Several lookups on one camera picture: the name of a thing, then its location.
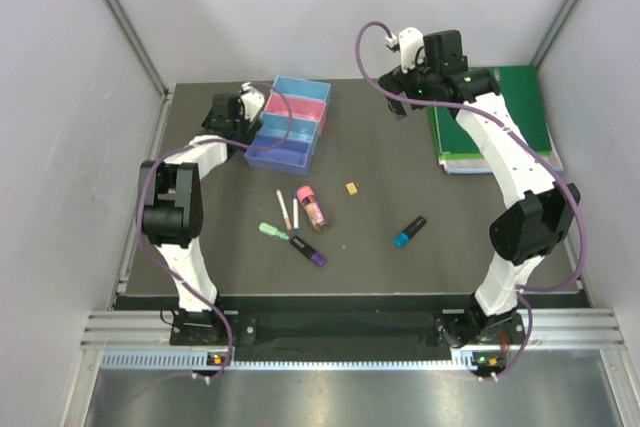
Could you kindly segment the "light blue plastic bin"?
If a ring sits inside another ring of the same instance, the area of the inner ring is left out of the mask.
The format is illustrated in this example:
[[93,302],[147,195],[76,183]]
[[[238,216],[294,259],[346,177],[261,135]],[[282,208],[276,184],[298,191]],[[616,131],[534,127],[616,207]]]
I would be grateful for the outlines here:
[[319,123],[313,120],[290,119],[284,115],[263,112],[260,134],[275,138],[283,138],[288,133],[288,140],[313,143],[320,135]]

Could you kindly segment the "sky blue plastic bin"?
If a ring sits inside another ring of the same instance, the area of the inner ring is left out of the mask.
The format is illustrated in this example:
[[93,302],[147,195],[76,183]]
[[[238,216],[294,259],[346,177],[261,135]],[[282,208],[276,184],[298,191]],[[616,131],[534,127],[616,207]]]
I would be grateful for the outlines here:
[[305,99],[323,102],[328,105],[331,97],[331,85],[326,82],[278,75],[271,84],[271,91],[287,98]]

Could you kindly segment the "purple-blue plastic bin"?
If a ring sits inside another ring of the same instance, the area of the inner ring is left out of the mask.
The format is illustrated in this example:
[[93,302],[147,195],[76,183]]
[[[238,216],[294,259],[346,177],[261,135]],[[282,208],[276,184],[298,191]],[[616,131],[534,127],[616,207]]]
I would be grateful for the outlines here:
[[315,150],[315,143],[286,140],[278,147],[264,150],[280,141],[280,138],[258,134],[245,152],[249,166],[257,169],[276,171],[297,176],[309,173]]

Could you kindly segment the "pink plastic bin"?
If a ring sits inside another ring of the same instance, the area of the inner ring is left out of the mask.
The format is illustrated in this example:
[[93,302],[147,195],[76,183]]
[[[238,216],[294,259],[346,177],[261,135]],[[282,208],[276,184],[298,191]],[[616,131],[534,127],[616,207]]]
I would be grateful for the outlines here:
[[287,117],[289,110],[285,105],[285,101],[288,101],[294,118],[317,122],[319,124],[319,132],[322,132],[326,120],[326,102],[290,95],[282,97],[279,94],[273,93],[266,102],[264,112]]

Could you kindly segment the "yellow eraser block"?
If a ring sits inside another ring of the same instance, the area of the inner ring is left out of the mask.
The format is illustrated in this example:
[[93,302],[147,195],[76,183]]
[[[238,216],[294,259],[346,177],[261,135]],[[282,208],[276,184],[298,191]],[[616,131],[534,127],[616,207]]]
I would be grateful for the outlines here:
[[346,189],[347,189],[347,191],[348,191],[348,193],[350,195],[357,195],[358,194],[357,186],[354,183],[348,183],[346,185]]

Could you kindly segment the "green glitter glue tube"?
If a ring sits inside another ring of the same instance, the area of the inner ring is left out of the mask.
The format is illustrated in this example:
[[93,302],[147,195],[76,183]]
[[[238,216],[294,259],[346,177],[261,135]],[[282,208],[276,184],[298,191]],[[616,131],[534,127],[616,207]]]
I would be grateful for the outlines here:
[[268,224],[266,222],[260,223],[258,229],[261,233],[267,236],[274,237],[286,242],[290,240],[290,236],[286,232],[281,231],[275,226]]

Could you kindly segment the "pink lid pen jar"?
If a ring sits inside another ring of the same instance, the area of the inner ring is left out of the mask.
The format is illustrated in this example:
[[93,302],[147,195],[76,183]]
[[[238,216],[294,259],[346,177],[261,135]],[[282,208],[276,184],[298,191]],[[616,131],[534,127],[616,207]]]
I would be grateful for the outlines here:
[[302,205],[311,226],[317,231],[322,232],[329,226],[329,221],[321,208],[320,202],[314,190],[304,185],[297,189],[296,196]]

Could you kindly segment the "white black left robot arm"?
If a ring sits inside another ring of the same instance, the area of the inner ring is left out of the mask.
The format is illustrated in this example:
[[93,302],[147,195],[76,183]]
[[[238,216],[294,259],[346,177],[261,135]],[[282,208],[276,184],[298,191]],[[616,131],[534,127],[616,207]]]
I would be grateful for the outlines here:
[[229,160],[235,148],[252,142],[264,103],[265,96],[248,84],[237,95],[216,94],[201,134],[162,161],[141,164],[136,223],[159,252],[178,292],[175,344],[197,339],[212,344],[226,334],[225,317],[212,309],[218,290],[199,240],[204,223],[201,180]]

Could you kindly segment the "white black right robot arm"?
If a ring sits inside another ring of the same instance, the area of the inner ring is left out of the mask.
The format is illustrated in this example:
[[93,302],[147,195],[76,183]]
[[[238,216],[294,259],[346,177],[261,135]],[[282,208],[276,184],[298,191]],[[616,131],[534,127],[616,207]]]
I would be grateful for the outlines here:
[[522,135],[496,74],[469,67],[459,31],[425,35],[409,27],[386,43],[400,64],[379,86],[413,102],[450,103],[450,117],[476,144],[503,195],[505,211],[489,229],[494,255],[483,282],[462,316],[438,322],[451,347],[490,342],[512,320],[519,289],[564,239],[572,209],[551,173],[518,145]]

